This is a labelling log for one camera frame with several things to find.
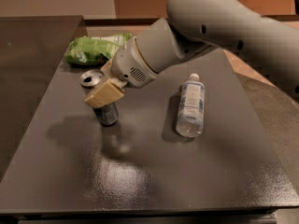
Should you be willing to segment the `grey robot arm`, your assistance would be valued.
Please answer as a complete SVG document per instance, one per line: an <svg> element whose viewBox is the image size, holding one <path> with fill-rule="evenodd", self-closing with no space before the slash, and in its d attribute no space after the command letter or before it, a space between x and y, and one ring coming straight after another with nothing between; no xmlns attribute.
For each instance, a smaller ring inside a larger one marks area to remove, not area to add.
<svg viewBox="0 0 299 224"><path fill-rule="evenodd" d="M168 67L226 49L288 94L299 98L299 30L237 0L167 0L160 18L121 46L88 93L93 108L114 103L124 88L141 88Z"/></svg>

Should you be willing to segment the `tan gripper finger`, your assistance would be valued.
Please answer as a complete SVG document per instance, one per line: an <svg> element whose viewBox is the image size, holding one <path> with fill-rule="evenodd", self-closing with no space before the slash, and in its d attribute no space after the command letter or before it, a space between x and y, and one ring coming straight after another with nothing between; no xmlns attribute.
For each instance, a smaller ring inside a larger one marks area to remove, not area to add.
<svg viewBox="0 0 299 224"><path fill-rule="evenodd" d="M124 96L126 85L126 81L121 81L116 77L105 79L88 93L84 102L92 108L112 104Z"/></svg>
<svg viewBox="0 0 299 224"><path fill-rule="evenodd" d="M112 60L107 61L100 69L105 76L112 76Z"/></svg>

